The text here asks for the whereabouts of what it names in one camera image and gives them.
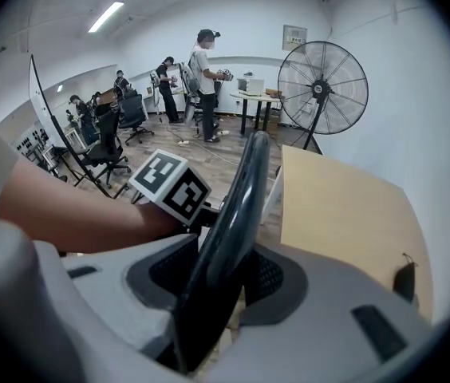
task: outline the wooden floor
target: wooden floor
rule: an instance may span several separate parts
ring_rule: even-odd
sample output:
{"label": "wooden floor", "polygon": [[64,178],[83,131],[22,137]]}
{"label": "wooden floor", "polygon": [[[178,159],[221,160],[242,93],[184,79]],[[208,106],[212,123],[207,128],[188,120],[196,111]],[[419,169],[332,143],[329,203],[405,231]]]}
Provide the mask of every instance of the wooden floor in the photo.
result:
{"label": "wooden floor", "polygon": [[[187,126],[185,124],[169,124],[166,116],[162,116],[162,123],[159,117],[151,116],[150,119],[142,126],[152,130],[155,135],[144,134],[139,136],[142,140],[140,144],[136,138],[129,141],[129,146],[124,144],[124,141],[129,136],[129,130],[119,132],[119,137],[124,148],[124,155],[128,157],[129,167],[135,171],[143,162],[156,150],[163,149],[167,152],[175,153],[187,159],[190,165],[198,170],[200,175],[206,180],[211,187],[211,194],[207,201],[211,203],[212,207],[218,208],[223,198],[228,193],[232,180],[234,179],[237,164],[241,160],[244,145],[247,138],[241,136],[239,129],[241,127],[241,119],[233,116],[224,116],[219,122],[219,130],[228,130],[230,135],[223,136],[221,142],[218,144],[208,144],[203,142],[203,138],[196,139],[195,126]],[[278,127],[276,135],[271,136],[270,146],[270,164],[269,164],[269,180],[267,181],[267,191],[271,189],[274,182],[274,172],[282,162],[282,153],[279,147],[283,144],[291,145],[298,138],[302,136],[302,132],[293,128]],[[306,136],[300,138],[295,147],[302,147],[304,145]],[[190,140],[190,144],[179,146],[178,142],[181,140]],[[68,162],[76,170],[79,167],[72,160],[68,158]],[[70,183],[75,183],[76,180],[69,174],[67,169],[61,168],[61,174],[69,177]],[[110,195],[115,195],[120,187],[128,180],[131,173],[125,170],[118,170],[112,174],[110,179],[111,189],[105,189]],[[101,192],[88,180],[83,180],[78,188],[86,190],[87,192],[96,193],[97,196],[102,196]],[[134,189],[124,191],[117,200],[122,203],[129,203],[134,194]],[[261,239],[279,240],[281,230],[281,203],[278,201],[273,213],[270,215],[264,225],[259,228],[259,237]]]}

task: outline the fan stand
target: fan stand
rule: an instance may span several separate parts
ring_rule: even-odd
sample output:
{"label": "fan stand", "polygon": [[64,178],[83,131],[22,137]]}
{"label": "fan stand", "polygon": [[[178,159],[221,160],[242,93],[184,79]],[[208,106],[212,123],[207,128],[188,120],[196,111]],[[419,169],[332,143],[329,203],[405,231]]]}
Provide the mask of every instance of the fan stand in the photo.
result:
{"label": "fan stand", "polygon": [[312,136],[314,135],[315,128],[318,125],[319,117],[321,116],[322,109],[324,108],[324,105],[326,104],[326,101],[328,100],[328,96],[330,93],[334,93],[334,91],[331,89],[330,84],[326,82],[323,79],[323,75],[321,75],[321,79],[316,80],[312,85],[312,97],[317,99],[318,103],[318,111],[315,114],[315,118],[312,121],[312,126],[310,127],[310,131],[308,132],[308,137],[306,138],[305,144],[303,145],[303,150],[306,150],[308,148],[308,145],[310,144],[310,140],[312,139]]}

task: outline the white box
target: white box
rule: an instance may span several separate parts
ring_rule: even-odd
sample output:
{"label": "white box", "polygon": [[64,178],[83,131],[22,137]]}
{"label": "white box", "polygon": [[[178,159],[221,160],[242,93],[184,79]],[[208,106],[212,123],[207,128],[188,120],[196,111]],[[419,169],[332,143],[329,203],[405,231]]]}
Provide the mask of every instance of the white box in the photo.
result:
{"label": "white box", "polygon": [[186,159],[160,149],[132,174],[129,183],[188,226],[211,193],[211,188]]}

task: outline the ceiling light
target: ceiling light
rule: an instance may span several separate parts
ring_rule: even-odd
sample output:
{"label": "ceiling light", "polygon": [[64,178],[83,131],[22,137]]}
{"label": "ceiling light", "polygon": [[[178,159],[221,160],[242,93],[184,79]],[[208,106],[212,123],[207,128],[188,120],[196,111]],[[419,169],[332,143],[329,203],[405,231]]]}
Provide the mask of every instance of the ceiling light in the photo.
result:
{"label": "ceiling light", "polygon": [[117,10],[119,10],[124,3],[122,2],[114,2],[104,13],[102,16],[100,16],[97,21],[94,23],[92,27],[90,27],[89,33],[95,33],[99,27],[103,25],[103,23],[108,20],[108,18],[115,13]]}

